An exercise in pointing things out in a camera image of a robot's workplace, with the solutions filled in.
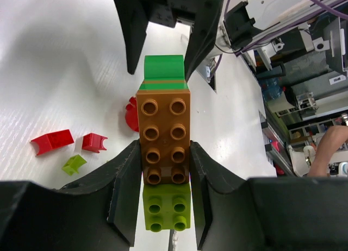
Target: white surface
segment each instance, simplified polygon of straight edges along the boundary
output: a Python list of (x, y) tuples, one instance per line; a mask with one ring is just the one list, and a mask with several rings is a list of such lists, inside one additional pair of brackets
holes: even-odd
[(294, 172), (298, 177), (303, 177), (303, 175), (309, 172), (309, 167), (306, 162), (306, 156), (304, 152), (296, 152), (293, 150), (292, 146), (289, 146), (289, 154), (291, 158), (291, 163), (293, 164)]
[(329, 79), (328, 81), (330, 82), (330, 85), (339, 83), (340, 81), (345, 81), (347, 79), (347, 77), (345, 77), (344, 75), (340, 75), (334, 78)]
[(317, 39), (313, 40), (313, 46), (317, 52), (329, 50), (330, 49), (330, 40), (324, 41), (324, 39), (322, 37), (317, 38)]
[(288, 102), (284, 92), (282, 92), (282, 95), (279, 98), (269, 101), (268, 107), (270, 108), (271, 112), (278, 112), (294, 108), (294, 106)]
[(304, 121), (333, 114), (335, 112), (348, 110), (348, 91), (340, 92), (323, 99), (318, 99), (315, 102), (318, 106), (315, 115), (303, 118)]
[(338, 177), (347, 177), (348, 162), (341, 162), (338, 166)]
[[(1, 180), (60, 188), (112, 159), (139, 137), (124, 107), (143, 80), (144, 55), (185, 53), (188, 27), (150, 23), (131, 76), (113, 0), (0, 0), (0, 8)], [(241, 58), (225, 54), (216, 82), (217, 94), (196, 72), (189, 81), (192, 139), (242, 178), (276, 175), (264, 151), (261, 91)], [(76, 143), (36, 157), (30, 140), (63, 129)], [(106, 152), (81, 151), (90, 132), (109, 137)], [(61, 167), (75, 154), (88, 163), (70, 177)], [(145, 231), (140, 198), (132, 250), (167, 250), (168, 236)], [(193, 228), (180, 233), (178, 245), (196, 250)]]

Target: red lego piece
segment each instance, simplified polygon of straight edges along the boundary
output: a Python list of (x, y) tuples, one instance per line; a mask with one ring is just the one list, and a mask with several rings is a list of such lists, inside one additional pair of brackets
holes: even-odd
[(107, 137), (95, 133), (87, 134), (83, 136), (82, 149), (96, 153), (99, 153), (99, 150), (107, 150), (103, 146), (103, 141), (105, 139), (107, 139)]
[(279, 142), (277, 142), (277, 141), (272, 141), (271, 144), (273, 145), (273, 147), (274, 147), (278, 152), (281, 152), (281, 149), (279, 148)]
[(126, 106), (126, 123), (137, 133), (139, 132), (138, 111), (136, 110), (136, 98), (131, 97)]
[(32, 142), (36, 142), (39, 145), (39, 152), (36, 155), (39, 156), (43, 153), (50, 152), (51, 150), (72, 144), (74, 143), (74, 139), (69, 130), (61, 130), (37, 137), (33, 139)]
[(276, 168), (276, 172), (278, 175), (284, 175), (285, 172), (277, 165), (277, 164), (274, 164), (274, 167)]

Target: purple cable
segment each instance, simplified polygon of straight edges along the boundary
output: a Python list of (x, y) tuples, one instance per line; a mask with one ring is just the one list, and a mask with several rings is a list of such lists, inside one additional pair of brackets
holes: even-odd
[[(337, 0), (337, 1), (333, 2), (332, 4), (330, 4), (330, 6), (334, 7), (335, 5), (338, 5), (338, 4), (340, 4), (340, 3), (344, 2), (344, 1), (347, 1), (347, 0)], [(313, 18), (314, 16), (322, 13), (323, 11), (325, 11), (325, 9), (319, 9), (318, 11), (315, 11), (315, 12), (313, 12), (313, 13), (311, 13), (311, 14), (309, 14), (309, 15), (301, 18), (301, 19), (296, 20), (295, 22), (289, 24), (288, 26), (285, 26), (285, 27), (283, 27), (283, 28), (281, 28), (281, 29), (279, 29), (277, 31), (274, 31), (272, 33), (269, 33), (268, 35), (265, 35), (260, 40), (254, 42), (254, 43), (251, 43), (250, 45), (247, 45), (246, 47), (244, 47), (242, 49), (242, 52), (248, 51), (248, 49), (252, 48), (254, 45), (258, 45), (260, 42), (262, 42), (262, 41), (264, 41), (264, 40), (266, 40), (268, 38), (272, 38), (273, 36), (277, 36), (279, 33), (281, 33), (284, 30), (287, 30), (287, 29), (289, 29), (289, 28), (291, 28), (293, 26), (296, 26), (298, 24), (306, 22), (307, 20), (309, 20), (309, 19)], [(236, 54), (235, 54), (236, 57), (238, 57), (240, 55), (241, 55), (241, 52), (236, 52)]]
[(325, 9), (326, 11), (328, 11), (329, 13), (331, 13), (332, 15), (341, 17), (343, 19), (348, 20), (348, 15), (343, 14), (339, 11), (334, 10), (333, 8), (330, 8), (328, 5), (325, 5), (323, 2), (319, 1), (319, 0), (310, 0), (312, 1), (314, 4), (320, 6), (321, 8)]
[[(230, 3), (230, 2), (231, 2), (231, 0), (227, 0), (227, 2), (226, 2), (226, 7), (225, 7), (225, 12), (224, 12), (223, 16), (226, 16), (227, 10), (228, 10), (228, 6), (229, 6), (229, 3)], [(218, 66), (220, 65), (220, 62), (221, 62), (221, 60), (222, 60), (222, 56), (223, 56), (223, 54), (220, 54), (219, 59), (217, 60), (217, 63), (216, 63), (216, 66), (215, 66), (215, 71), (214, 71), (214, 73), (216, 73), (216, 70), (218, 69)]]

